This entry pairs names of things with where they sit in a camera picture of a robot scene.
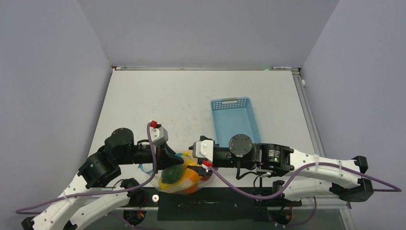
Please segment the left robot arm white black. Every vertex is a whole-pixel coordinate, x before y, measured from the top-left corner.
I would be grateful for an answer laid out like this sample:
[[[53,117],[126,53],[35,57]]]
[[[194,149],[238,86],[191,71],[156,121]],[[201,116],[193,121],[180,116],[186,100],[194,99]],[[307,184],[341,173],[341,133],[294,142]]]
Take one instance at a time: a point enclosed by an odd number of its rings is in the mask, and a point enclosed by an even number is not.
[[[168,148],[167,140],[167,132],[162,127],[147,126],[148,144],[145,146],[134,144],[130,129],[116,129],[79,167],[58,198],[16,211],[28,214],[31,209],[48,206],[40,214],[25,218],[23,229],[82,230],[118,207],[139,205],[143,199],[143,186],[151,182],[159,170],[184,164],[183,158]],[[104,190],[121,175],[122,165],[144,163],[152,164],[151,175],[146,181],[123,179],[117,189]]]

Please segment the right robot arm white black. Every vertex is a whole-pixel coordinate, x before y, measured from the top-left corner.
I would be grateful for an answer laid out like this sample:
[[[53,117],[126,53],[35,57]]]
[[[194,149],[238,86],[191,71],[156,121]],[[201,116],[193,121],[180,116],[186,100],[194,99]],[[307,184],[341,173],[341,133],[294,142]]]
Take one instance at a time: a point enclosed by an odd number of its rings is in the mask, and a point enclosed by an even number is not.
[[[199,174],[214,173],[240,194],[256,200],[271,199],[277,205],[313,196],[335,196],[347,202],[364,202],[374,193],[372,181],[365,175],[368,164],[363,156],[350,160],[329,159],[288,146],[254,143],[244,134],[234,135],[228,147],[220,147],[214,140],[201,136],[189,150],[198,160]],[[274,181],[270,195],[252,195],[228,182],[217,171],[218,168],[247,169],[259,176],[287,176],[288,180]]]

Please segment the orange yellow mango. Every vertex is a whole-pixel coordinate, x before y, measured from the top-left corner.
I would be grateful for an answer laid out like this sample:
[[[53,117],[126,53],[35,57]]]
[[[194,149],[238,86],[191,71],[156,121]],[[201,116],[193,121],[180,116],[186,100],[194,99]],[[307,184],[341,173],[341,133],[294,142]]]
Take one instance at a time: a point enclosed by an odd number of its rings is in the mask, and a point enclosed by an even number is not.
[[[194,170],[187,168],[184,173],[183,176],[180,180],[180,185],[183,188],[189,188],[194,186],[195,184],[197,184],[200,180],[202,179],[202,176],[200,176],[197,172],[195,172]]]

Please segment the green avocado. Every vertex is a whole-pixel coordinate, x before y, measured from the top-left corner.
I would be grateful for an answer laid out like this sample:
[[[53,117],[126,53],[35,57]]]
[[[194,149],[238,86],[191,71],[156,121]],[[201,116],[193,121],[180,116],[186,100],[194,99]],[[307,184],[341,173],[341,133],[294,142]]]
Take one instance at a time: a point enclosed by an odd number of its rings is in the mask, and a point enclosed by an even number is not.
[[[182,165],[174,165],[164,169],[161,173],[161,182],[164,184],[176,183],[184,173],[184,167]]]

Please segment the clear zip top bag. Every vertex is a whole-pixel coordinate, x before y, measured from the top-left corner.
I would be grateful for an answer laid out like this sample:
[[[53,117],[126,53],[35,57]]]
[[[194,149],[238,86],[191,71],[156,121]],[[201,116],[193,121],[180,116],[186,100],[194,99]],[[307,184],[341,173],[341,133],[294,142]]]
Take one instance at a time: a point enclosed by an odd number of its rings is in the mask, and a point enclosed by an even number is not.
[[[182,157],[183,160],[184,160],[184,163],[182,164],[182,166],[184,167],[184,171],[187,169],[187,166],[188,166],[188,165],[197,166],[197,159],[194,158],[194,157],[191,155],[191,153],[192,153],[191,151],[184,151],[184,152],[176,153],[176,156]],[[161,191],[160,188],[159,188],[159,184],[158,184],[158,183],[159,183],[159,181],[161,181],[161,173],[162,173],[162,171],[163,171],[163,170],[158,170],[158,172],[155,174],[154,178],[153,178],[153,179],[151,180],[151,182],[150,182],[150,184],[151,184],[152,186],[154,186],[158,191]],[[180,185],[180,180],[181,180],[181,179],[179,179],[179,180],[176,182],[178,191],[177,191],[177,192],[174,192],[174,193],[172,193],[172,194],[181,194],[181,195],[184,195],[183,190],[184,190],[185,188],[183,188],[183,187]],[[203,181],[203,182],[202,182],[202,181],[199,181],[199,182],[197,183],[198,189],[197,189],[196,191],[198,191],[199,189],[201,189],[201,188],[207,186],[207,185],[210,184],[213,180],[214,180],[213,177],[211,177],[208,181]]]

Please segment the blue plastic basket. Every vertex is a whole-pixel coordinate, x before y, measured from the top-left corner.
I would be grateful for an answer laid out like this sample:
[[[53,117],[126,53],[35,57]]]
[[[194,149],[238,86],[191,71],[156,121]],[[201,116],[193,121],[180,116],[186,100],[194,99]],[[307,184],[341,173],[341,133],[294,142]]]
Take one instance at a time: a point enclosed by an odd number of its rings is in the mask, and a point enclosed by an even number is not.
[[[253,143],[261,142],[251,99],[248,97],[214,99],[210,101],[216,142],[228,147],[236,134],[249,136]]]

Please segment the orange fruit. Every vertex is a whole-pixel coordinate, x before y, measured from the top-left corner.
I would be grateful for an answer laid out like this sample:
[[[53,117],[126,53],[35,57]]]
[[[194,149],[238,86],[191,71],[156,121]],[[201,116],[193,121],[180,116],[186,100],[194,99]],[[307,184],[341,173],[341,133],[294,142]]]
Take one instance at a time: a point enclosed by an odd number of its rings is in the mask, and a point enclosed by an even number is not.
[[[197,189],[198,189],[198,185],[195,184],[194,186],[191,186],[191,187],[189,187],[187,189],[184,189],[183,193],[186,194],[186,195],[192,194],[192,193],[196,192]]]

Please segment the yellow lemon top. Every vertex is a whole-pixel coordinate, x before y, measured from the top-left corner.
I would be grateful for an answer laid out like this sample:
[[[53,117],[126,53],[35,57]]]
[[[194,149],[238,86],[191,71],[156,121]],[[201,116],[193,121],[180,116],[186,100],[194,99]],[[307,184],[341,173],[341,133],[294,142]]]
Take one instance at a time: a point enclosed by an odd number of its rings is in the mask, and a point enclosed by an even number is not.
[[[166,192],[166,193],[174,193],[178,191],[177,184],[168,184],[168,183],[163,183],[162,181],[159,181],[159,188],[161,191]]]

